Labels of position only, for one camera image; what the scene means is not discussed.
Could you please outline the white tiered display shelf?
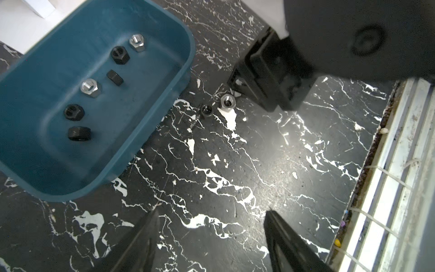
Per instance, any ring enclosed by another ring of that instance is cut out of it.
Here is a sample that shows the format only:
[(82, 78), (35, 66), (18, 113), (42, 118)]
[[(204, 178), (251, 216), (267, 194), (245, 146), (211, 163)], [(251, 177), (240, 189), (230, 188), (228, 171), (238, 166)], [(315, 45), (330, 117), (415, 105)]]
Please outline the white tiered display shelf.
[(1, 42), (25, 54), (83, 3), (51, 1), (55, 10), (42, 18), (24, 1), (1, 1)]

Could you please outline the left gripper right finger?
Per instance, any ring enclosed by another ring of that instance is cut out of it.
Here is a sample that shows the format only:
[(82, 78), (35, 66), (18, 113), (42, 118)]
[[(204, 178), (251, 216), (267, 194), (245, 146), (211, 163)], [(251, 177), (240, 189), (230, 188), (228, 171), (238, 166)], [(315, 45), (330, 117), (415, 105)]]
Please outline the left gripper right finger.
[(332, 271), (276, 211), (266, 212), (263, 226), (274, 272)]

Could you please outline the teal plastic storage box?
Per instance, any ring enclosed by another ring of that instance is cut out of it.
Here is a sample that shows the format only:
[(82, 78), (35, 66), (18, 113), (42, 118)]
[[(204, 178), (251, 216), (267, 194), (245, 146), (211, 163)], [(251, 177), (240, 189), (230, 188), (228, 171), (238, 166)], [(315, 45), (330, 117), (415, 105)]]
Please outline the teal plastic storage box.
[[(145, 51), (130, 46), (134, 34)], [(124, 65), (111, 57), (116, 46), (129, 53)], [(51, 202), (114, 180), (188, 86), (195, 54), (190, 29), (153, 1), (86, 1), (1, 75), (1, 171)], [(80, 90), (88, 78), (102, 87), (96, 98)], [(69, 104), (84, 118), (66, 119)], [(73, 126), (90, 128), (91, 140), (68, 139)]]

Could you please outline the black hex nut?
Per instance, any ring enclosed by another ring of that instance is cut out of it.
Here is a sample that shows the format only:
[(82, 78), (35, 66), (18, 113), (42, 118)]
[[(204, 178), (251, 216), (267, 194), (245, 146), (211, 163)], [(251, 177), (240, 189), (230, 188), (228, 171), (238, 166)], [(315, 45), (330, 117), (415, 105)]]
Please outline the black hex nut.
[(80, 121), (85, 116), (85, 110), (78, 104), (69, 104), (63, 111), (66, 119), (71, 121)]
[(118, 65), (124, 65), (130, 60), (129, 53), (124, 46), (116, 46), (111, 50), (111, 57)]
[(121, 86), (124, 83), (123, 78), (116, 73), (114, 70), (107, 72), (106, 76), (110, 79), (116, 86)]
[(73, 126), (68, 130), (68, 139), (71, 141), (89, 141), (92, 138), (91, 129), (83, 126)]

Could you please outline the small black nut tabletop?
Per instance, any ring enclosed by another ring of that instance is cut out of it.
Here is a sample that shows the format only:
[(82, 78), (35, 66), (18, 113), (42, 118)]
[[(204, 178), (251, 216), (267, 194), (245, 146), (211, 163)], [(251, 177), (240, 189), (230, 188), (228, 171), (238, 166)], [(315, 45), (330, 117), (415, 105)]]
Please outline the small black nut tabletop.
[(201, 105), (199, 109), (200, 115), (203, 119), (211, 117), (213, 115), (213, 108), (210, 105)]

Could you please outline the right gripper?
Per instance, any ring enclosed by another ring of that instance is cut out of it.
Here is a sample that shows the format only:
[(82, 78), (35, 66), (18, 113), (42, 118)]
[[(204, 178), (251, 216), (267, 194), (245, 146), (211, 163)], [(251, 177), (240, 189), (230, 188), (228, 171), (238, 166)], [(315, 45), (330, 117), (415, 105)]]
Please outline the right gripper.
[(284, 12), (290, 38), (264, 28), (227, 81), (267, 112), (298, 110), (314, 70), (362, 80), (435, 73), (433, 1), (285, 1)]

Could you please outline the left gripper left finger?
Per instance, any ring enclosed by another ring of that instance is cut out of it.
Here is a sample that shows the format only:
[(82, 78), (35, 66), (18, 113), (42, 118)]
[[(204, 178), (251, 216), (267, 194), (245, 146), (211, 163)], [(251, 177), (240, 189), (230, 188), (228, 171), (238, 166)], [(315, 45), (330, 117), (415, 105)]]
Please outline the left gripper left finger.
[(150, 272), (159, 237), (159, 213), (144, 216), (133, 229), (103, 258), (93, 272)]

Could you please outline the silver hex nut large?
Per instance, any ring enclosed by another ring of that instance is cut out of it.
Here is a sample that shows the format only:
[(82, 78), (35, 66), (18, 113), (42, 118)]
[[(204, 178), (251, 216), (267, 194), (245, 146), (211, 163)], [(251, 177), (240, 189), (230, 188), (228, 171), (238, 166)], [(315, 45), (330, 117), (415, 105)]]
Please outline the silver hex nut large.
[(225, 94), (220, 99), (220, 108), (222, 111), (230, 112), (236, 107), (236, 99), (231, 94)]

